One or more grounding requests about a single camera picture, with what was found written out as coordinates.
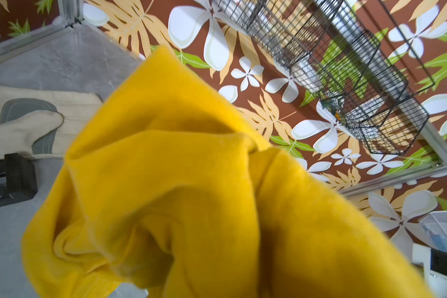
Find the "yellow cloth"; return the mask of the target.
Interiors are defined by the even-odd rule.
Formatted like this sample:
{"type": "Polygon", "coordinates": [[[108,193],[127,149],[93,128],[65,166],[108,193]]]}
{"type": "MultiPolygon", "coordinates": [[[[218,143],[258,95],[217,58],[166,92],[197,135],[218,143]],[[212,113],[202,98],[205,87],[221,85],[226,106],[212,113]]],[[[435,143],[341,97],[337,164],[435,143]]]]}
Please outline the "yellow cloth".
{"type": "Polygon", "coordinates": [[[359,210],[157,48],[78,135],[22,238],[43,298],[429,298],[359,210]]]}

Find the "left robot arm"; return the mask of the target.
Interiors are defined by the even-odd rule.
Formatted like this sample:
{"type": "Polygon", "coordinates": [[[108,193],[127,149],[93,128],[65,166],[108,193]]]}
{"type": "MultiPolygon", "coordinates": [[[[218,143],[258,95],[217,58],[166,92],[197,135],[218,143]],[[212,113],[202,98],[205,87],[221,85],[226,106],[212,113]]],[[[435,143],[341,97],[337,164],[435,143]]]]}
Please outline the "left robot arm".
{"type": "Polygon", "coordinates": [[[17,153],[5,155],[0,160],[0,207],[29,201],[37,192],[32,162],[17,153]]]}

